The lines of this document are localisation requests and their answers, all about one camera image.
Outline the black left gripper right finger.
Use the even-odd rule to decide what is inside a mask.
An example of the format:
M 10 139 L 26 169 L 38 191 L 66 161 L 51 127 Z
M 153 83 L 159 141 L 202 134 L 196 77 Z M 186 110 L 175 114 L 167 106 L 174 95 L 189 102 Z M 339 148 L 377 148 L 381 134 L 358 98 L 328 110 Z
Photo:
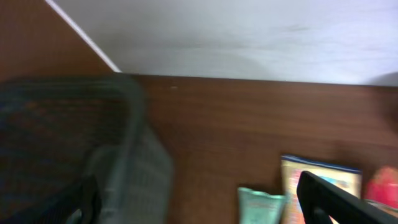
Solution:
M 397 224 L 397 217 L 309 171 L 300 175 L 297 197 L 306 224 Z

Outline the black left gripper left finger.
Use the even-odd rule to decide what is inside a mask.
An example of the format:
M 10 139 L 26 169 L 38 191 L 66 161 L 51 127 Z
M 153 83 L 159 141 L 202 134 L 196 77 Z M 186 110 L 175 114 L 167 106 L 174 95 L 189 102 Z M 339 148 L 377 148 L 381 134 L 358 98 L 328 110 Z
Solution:
M 1 224 L 95 224 L 102 201 L 95 176 L 88 175 L 45 200 L 25 208 Z

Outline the mint green wipes pack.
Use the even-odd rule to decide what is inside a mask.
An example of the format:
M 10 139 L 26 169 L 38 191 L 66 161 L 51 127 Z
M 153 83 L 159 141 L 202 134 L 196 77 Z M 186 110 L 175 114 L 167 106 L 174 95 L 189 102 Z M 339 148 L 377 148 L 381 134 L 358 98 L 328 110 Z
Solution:
M 239 224 L 278 224 L 286 196 L 238 187 L 238 200 Z

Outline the orange spaghetti packet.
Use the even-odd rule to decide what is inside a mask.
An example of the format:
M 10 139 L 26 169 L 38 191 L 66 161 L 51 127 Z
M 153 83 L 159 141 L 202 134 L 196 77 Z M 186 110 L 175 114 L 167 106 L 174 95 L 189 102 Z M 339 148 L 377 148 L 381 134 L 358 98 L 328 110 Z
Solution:
M 397 168 L 380 168 L 368 182 L 364 199 L 367 203 L 397 217 Z

